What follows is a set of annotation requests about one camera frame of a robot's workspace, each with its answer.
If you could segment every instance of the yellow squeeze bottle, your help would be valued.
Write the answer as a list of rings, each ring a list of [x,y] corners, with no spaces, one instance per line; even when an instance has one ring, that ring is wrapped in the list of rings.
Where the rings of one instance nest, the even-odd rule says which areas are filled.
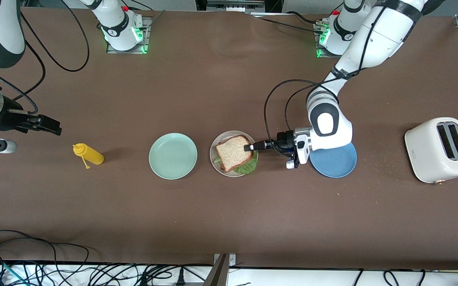
[[[82,158],[82,161],[84,162],[84,165],[86,166],[86,169],[89,169],[90,167],[86,164],[86,161],[90,161],[91,163],[95,165],[100,165],[103,163],[103,155],[100,154],[97,150],[89,147],[88,145],[84,143],[78,143],[73,145],[73,152]]]

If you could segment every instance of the white toaster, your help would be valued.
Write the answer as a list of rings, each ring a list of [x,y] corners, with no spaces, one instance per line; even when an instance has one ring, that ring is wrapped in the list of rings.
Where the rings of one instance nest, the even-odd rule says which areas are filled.
[[[416,177],[440,183],[458,177],[458,120],[431,119],[406,132],[406,149]]]

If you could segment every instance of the green plate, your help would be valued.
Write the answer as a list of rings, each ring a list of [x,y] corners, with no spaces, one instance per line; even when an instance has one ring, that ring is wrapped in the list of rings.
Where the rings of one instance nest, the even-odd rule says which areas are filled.
[[[158,138],[149,151],[149,166],[158,177],[175,180],[185,177],[197,162],[194,141],[180,133]]]

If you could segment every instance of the brown table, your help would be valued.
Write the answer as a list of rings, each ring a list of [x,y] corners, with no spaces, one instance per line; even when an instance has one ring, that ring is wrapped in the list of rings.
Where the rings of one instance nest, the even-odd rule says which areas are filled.
[[[211,263],[215,252],[236,252],[244,266],[458,269],[458,181],[418,181],[403,140],[431,118],[458,119],[451,18],[422,18],[395,56],[340,93],[358,151],[349,176],[329,179],[310,164],[286,170],[284,158],[262,152],[256,172],[232,179],[211,166],[211,142],[227,130],[264,139],[262,106],[272,87],[325,77],[336,60],[316,58],[313,35],[243,13],[164,12],[148,54],[114,55],[105,53],[91,11],[75,12],[91,45],[78,73],[53,65],[26,34],[47,66],[31,95],[63,134],[0,134],[19,144],[0,155],[0,228],[91,246],[90,261]],[[67,10],[24,13],[61,63],[82,63],[84,41]],[[274,19],[309,27],[295,16]],[[40,68],[27,51],[0,74],[26,89]],[[303,86],[281,87],[271,99],[272,134],[286,129],[285,100]],[[304,96],[290,105],[292,126],[308,125]],[[155,139],[169,132],[198,147],[196,167],[176,181],[155,176],[147,161]],[[106,162],[85,170],[72,152],[80,142]],[[59,259],[82,259],[81,251],[63,250]],[[52,259],[36,243],[0,252]]]

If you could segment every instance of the bread slice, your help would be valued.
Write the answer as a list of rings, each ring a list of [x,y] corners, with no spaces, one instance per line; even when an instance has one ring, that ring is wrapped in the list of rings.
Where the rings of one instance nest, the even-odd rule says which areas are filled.
[[[245,136],[238,135],[215,146],[224,172],[231,172],[252,159],[253,152],[243,149],[243,146],[248,144],[250,144],[250,141]]]

